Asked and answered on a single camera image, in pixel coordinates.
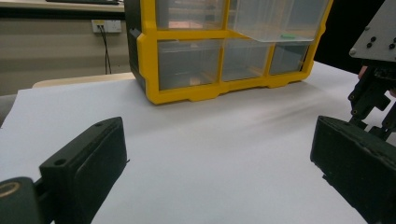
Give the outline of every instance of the gray wall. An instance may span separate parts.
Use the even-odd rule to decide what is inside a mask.
[[[121,26],[120,34],[106,34],[113,73],[130,72],[124,21]],[[0,19],[0,95],[105,71],[105,45],[91,21]]]

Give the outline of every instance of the yellow storage organizer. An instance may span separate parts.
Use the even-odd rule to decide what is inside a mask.
[[[125,0],[131,70],[154,104],[309,76],[332,0]]]

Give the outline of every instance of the electrical outlet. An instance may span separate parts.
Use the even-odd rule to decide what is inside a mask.
[[[121,33],[121,21],[92,20],[93,32],[100,34],[98,26],[102,26],[105,33]]]

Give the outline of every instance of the white table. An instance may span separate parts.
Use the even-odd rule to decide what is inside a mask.
[[[317,116],[349,119],[356,83],[315,63],[306,81],[196,103],[153,105],[135,80],[20,91],[0,130],[0,179],[37,180],[46,158],[121,116],[131,161],[93,223],[365,223],[309,160]]]
[[[0,7],[123,12],[124,6],[50,3],[46,0],[0,0]]]

